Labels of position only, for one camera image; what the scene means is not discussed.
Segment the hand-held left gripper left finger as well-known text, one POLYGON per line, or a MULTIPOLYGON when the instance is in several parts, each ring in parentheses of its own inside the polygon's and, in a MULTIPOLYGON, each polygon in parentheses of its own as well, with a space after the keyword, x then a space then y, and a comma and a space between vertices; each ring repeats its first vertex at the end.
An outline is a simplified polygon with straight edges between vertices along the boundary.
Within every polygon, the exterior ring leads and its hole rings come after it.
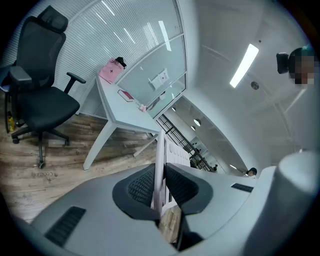
POLYGON ((85 181, 32 222, 46 256, 173 256, 151 207, 155 165, 85 181))

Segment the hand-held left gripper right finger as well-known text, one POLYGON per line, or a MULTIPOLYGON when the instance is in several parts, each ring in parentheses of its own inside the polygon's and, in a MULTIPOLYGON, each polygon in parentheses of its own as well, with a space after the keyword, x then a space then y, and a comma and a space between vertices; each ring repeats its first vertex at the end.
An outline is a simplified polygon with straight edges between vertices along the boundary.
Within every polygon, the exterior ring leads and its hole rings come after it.
POLYGON ((165 165, 166 186, 181 210, 178 251, 208 239, 224 226, 247 200, 255 178, 218 174, 181 164, 165 165))

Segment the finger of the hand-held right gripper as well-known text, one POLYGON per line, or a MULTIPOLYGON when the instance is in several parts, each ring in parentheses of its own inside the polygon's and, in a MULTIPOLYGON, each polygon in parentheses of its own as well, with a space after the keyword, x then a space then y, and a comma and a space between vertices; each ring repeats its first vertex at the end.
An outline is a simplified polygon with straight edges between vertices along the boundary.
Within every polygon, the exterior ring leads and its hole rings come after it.
POLYGON ((276 167, 261 213, 246 242, 248 256, 292 254, 320 192, 320 153, 302 151, 276 167))

